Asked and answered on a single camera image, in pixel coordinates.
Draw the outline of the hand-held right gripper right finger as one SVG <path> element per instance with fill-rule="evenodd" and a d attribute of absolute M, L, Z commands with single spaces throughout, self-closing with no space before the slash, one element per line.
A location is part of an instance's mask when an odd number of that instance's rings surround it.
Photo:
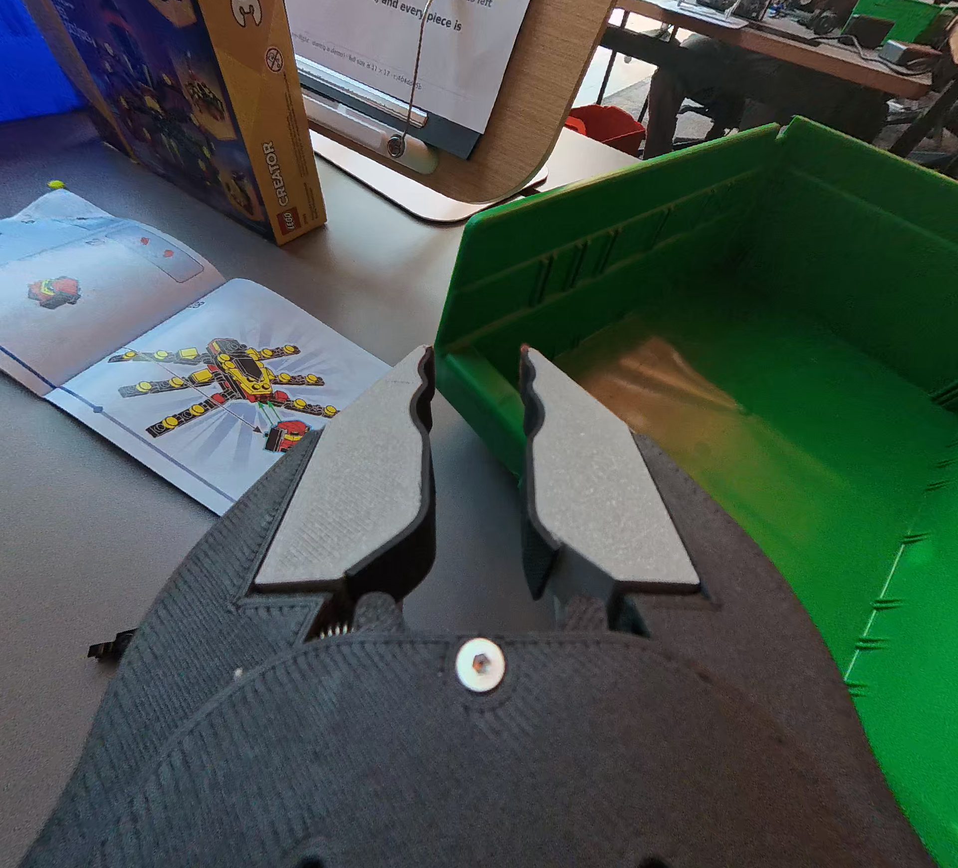
<path fill-rule="evenodd" d="M 550 361 L 520 349 L 522 570 L 534 599 L 696 596 L 701 575 L 629 425 Z"/>

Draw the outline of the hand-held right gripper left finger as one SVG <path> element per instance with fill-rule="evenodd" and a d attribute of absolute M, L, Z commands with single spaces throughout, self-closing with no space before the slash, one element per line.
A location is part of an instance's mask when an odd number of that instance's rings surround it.
<path fill-rule="evenodd" d="M 367 595 L 402 605 L 430 572 L 434 393 L 434 349 L 416 347 L 313 443 L 253 580 L 258 595 L 323 596 L 305 640 L 348 632 Z"/>

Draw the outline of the blue plastic bin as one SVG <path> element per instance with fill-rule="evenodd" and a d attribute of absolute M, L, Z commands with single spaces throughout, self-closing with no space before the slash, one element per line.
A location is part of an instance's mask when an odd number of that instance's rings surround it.
<path fill-rule="evenodd" d="M 1 122 L 86 107 L 21 0 L 1 0 Z"/>

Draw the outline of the lego instruction booklet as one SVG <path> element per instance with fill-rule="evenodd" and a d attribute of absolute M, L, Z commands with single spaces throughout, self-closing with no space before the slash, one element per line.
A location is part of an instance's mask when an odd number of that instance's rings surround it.
<path fill-rule="evenodd" d="M 1 220 L 1 369 L 216 515 L 389 370 L 65 189 Z"/>

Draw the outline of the long black lego piece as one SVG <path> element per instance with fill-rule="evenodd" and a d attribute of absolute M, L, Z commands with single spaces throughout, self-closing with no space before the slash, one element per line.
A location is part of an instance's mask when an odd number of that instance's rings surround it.
<path fill-rule="evenodd" d="M 136 628 L 116 633 L 107 641 L 89 646 L 87 658 L 99 662 L 119 662 L 136 635 Z"/>

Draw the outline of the yellow and purple lego box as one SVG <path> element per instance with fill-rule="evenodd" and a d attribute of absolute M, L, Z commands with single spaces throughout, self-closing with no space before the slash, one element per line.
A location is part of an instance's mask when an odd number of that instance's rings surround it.
<path fill-rule="evenodd" d="M 327 221 L 284 0 L 22 0 L 106 143 L 282 246 Z"/>

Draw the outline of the large green plastic bin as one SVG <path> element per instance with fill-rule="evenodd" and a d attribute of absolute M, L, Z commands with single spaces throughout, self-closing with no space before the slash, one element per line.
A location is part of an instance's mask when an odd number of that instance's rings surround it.
<path fill-rule="evenodd" d="M 441 393 L 520 475 L 520 347 L 763 550 L 956 866 L 956 183 L 806 119 L 467 224 Z"/>

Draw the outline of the red plastic bin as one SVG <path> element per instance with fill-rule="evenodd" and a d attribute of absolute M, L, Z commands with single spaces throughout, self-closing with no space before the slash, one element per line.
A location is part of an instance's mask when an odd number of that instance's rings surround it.
<path fill-rule="evenodd" d="M 645 126 L 616 106 L 588 104 L 574 108 L 564 126 L 633 157 L 641 155 L 646 137 Z"/>

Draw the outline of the wooden background table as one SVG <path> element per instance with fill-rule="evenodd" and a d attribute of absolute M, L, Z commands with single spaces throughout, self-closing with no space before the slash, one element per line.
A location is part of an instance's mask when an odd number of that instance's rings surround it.
<path fill-rule="evenodd" d="M 919 98 L 932 89 L 930 72 L 905 74 L 876 56 L 832 40 L 814 46 L 800 27 L 776 30 L 769 21 L 748 23 L 678 0 L 616 0 L 612 7 L 642 18 L 719 39 L 731 46 L 819 71 L 887 95 Z"/>

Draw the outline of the green bin on background table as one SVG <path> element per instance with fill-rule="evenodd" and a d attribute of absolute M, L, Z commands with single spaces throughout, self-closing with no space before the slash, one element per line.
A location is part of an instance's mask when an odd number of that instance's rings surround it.
<path fill-rule="evenodd" d="M 956 17 L 956 0 L 857 0 L 842 34 L 864 48 L 889 40 L 932 46 Z"/>

